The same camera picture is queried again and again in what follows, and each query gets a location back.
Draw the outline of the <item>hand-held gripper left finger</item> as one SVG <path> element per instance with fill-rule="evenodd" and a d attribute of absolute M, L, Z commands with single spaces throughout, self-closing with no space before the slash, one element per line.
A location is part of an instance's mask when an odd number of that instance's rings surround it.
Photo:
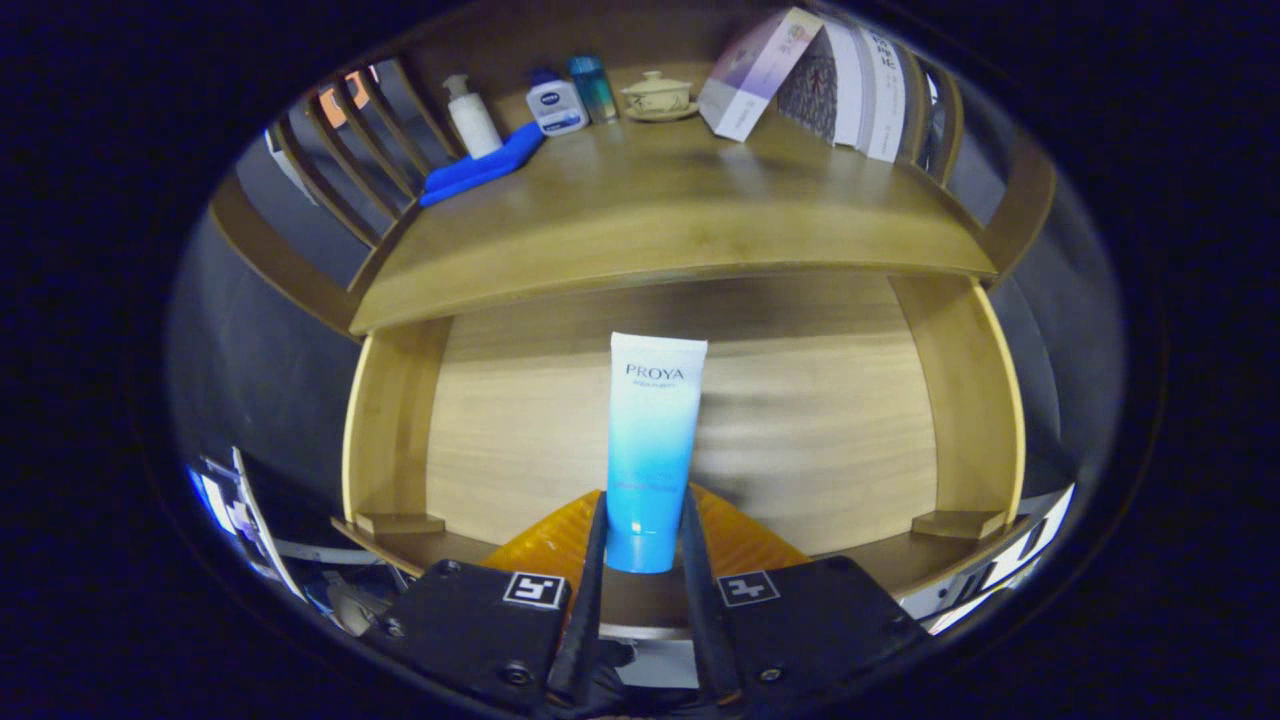
<path fill-rule="evenodd" d="M 495 714 L 576 714 L 596 664 L 608 530 L 588 492 L 481 562 L 443 559 L 375 621 L 375 646 Z"/>

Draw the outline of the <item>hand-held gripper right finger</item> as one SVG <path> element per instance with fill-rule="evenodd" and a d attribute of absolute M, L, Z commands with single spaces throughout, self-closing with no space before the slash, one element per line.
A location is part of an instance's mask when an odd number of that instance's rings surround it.
<path fill-rule="evenodd" d="M 925 629 L 854 560 L 812 559 L 699 486 L 680 544 L 701 693 L 721 714 L 823 711 L 925 651 Z"/>

